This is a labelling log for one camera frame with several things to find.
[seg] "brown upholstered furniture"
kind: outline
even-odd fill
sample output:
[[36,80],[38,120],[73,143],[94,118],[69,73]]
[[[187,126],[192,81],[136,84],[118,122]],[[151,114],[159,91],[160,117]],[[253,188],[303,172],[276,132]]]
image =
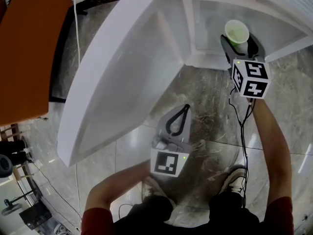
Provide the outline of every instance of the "brown upholstered furniture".
[[48,112],[54,53],[71,0],[12,0],[0,23],[0,126]]

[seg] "human arm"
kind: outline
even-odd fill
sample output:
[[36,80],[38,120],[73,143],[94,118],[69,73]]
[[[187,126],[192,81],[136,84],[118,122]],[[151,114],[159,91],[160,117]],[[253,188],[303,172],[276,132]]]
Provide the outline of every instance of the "human arm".
[[86,208],[110,210],[111,203],[150,175],[150,160],[117,172],[94,186],[87,198]]
[[268,206],[281,197],[291,197],[291,158],[284,135],[262,99],[256,99],[253,116],[268,168]]

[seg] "red sleeve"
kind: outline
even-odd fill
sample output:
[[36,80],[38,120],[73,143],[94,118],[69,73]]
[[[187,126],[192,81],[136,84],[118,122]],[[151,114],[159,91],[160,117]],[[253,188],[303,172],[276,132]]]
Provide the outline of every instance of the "red sleeve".
[[282,197],[271,203],[265,213],[264,224],[270,234],[293,234],[292,201]]
[[113,218],[110,211],[103,208],[92,208],[84,212],[82,235],[113,235]]

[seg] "gray marble floor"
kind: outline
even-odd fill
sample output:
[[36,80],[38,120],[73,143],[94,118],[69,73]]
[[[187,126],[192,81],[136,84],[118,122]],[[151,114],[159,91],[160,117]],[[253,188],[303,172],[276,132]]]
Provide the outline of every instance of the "gray marble floor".
[[[101,5],[90,9],[87,16],[79,15],[82,56],[114,5]],[[59,79],[54,85],[56,96],[67,96],[78,68],[77,59],[75,28],[72,25]],[[313,47],[271,63],[273,81],[266,96],[266,102],[291,150],[293,216],[295,233],[299,235],[310,234],[313,224],[312,64]],[[76,212],[83,214],[90,189],[109,175],[148,159],[160,117],[176,106],[189,103],[194,112],[191,133],[193,152],[178,178],[158,176],[157,179],[178,204],[168,223],[195,227],[208,222],[209,199],[219,191],[232,166],[243,163],[240,130],[235,113],[228,104],[232,88],[227,72],[183,67],[141,126],[70,168],[56,153],[63,105],[50,103],[47,121],[30,120],[20,124],[38,167],[30,165],[35,173],[34,180],[42,190],[47,206],[59,221],[79,234],[76,228],[80,219]],[[246,100],[234,94],[232,101],[243,117]],[[267,204],[268,173],[253,117],[246,123],[245,135],[249,159],[247,207],[262,220]],[[119,219],[121,204],[140,202],[141,184],[138,184],[112,204],[114,221]],[[123,206],[121,216],[125,216],[129,209],[129,206]]]

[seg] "white cable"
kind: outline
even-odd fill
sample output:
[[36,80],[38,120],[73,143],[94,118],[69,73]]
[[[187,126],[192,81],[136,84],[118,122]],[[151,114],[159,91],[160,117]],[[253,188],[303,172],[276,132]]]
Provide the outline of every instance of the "white cable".
[[[76,26],[76,40],[77,40],[77,50],[78,50],[78,68],[80,66],[80,47],[79,47],[79,36],[78,36],[78,21],[77,21],[77,12],[76,12],[76,0],[74,0],[74,15],[75,15],[75,26]],[[76,179],[76,189],[78,196],[78,206],[79,206],[79,215],[80,215],[80,197],[79,197],[79,189],[78,189],[78,177],[77,177],[77,164],[75,165],[75,179]],[[82,225],[82,220],[79,217],[79,223]]]
[[80,65],[80,47],[79,47],[79,37],[78,37],[78,21],[76,12],[76,0],[74,0],[74,15],[75,15],[75,25],[76,25],[76,39],[77,39],[77,49],[78,49],[78,67]]

